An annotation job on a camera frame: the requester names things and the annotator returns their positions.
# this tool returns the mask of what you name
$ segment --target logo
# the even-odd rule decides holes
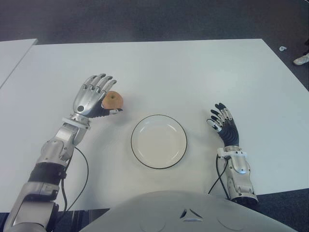
[[[203,217],[192,209],[184,209],[183,213],[180,216],[182,221],[203,221]]]

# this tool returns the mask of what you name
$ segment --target robot forearm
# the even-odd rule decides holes
[[[89,128],[89,119],[82,115],[74,114],[64,121],[57,134],[43,145],[41,156],[7,218],[5,232],[25,222],[39,224],[46,231],[53,229],[58,212],[53,200],[59,192],[59,183],[66,177],[67,161],[75,146]]]
[[[250,166],[246,161],[247,153],[235,145],[219,148],[217,152],[220,158],[228,159],[226,176],[230,200],[237,203],[257,203],[250,180]]]

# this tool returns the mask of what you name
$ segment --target gray carpet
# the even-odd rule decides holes
[[[292,64],[309,49],[304,45],[309,38],[309,4],[304,0],[2,0],[0,6],[0,41],[37,38],[39,44],[61,44],[262,38],[309,88],[309,64]],[[280,52],[280,46],[288,49]],[[259,212],[300,232],[309,231],[308,189],[259,199]],[[68,225],[61,223],[56,231],[68,231]]]

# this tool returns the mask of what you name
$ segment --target white tabletop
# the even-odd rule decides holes
[[[11,209],[80,85],[102,72],[117,79],[124,111],[93,119],[80,143],[90,177],[74,209],[113,207],[156,190],[207,192],[223,146],[206,124],[218,102],[234,116],[256,194],[309,187],[309,93],[263,40],[36,45],[0,91],[0,211]],[[134,127],[152,114],[176,119],[187,135],[185,156],[168,169],[143,166],[131,150]],[[65,181],[69,204],[85,174],[75,152]],[[213,194],[224,196],[220,185]],[[63,207],[61,194],[57,202]]]
[[[0,42],[0,88],[36,39]]]

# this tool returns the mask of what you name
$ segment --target robot finger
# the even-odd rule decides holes
[[[90,85],[90,83],[93,81],[93,79],[95,79],[96,78],[96,76],[91,76],[91,77],[89,77],[84,83],[83,83],[83,85],[82,85],[82,88],[83,89],[86,89],[86,88],[88,88],[88,86]]]
[[[106,74],[100,74],[98,76],[96,76],[92,82],[90,83],[90,86],[91,86],[91,90],[94,90],[94,88],[97,86],[97,83],[102,79],[102,77],[105,77]]]
[[[223,118],[223,115],[222,115],[221,113],[219,113],[219,112],[217,112],[217,111],[215,111],[215,110],[211,110],[211,112],[219,118],[219,120],[221,121],[221,123],[224,122],[224,118]]]
[[[222,126],[222,122],[220,121],[220,119],[218,119],[217,117],[215,116],[211,116],[212,120],[216,121],[218,123],[219,126]]]
[[[225,121],[227,121],[228,120],[228,115],[227,115],[227,112],[225,111],[225,109],[223,109],[221,112],[222,112],[222,115],[223,115]]]
[[[103,87],[106,85],[106,83],[112,80],[112,76],[104,76],[101,78],[101,80],[97,83],[97,87],[96,87],[96,92],[100,93],[101,89],[103,89]]]
[[[218,110],[220,110],[222,116],[223,116],[223,122],[225,120],[228,120],[228,116],[227,114],[225,113],[224,109],[226,108],[225,105],[223,105],[222,103],[219,103],[219,104],[215,104],[215,107],[217,107]]]
[[[222,128],[212,119],[207,119],[208,125],[214,128],[217,132],[220,132]]]
[[[231,112],[230,112],[227,108],[224,109],[224,112],[225,112],[225,114],[227,115],[227,117],[228,117],[229,120],[232,120],[232,119],[233,119]]]
[[[123,109],[104,109],[102,116],[115,115],[120,111],[123,111]]]
[[[105,93],[107,93],[108,91],[110,91],[110,89],[112,88],[112,86],[113,86],[114,84],[116,84],[116,82],[117,82],[116,80],[110,81],[110,82],[108,83],[108,85],[107,85],[106,87],[103,88],[102,91],[104,91]]]

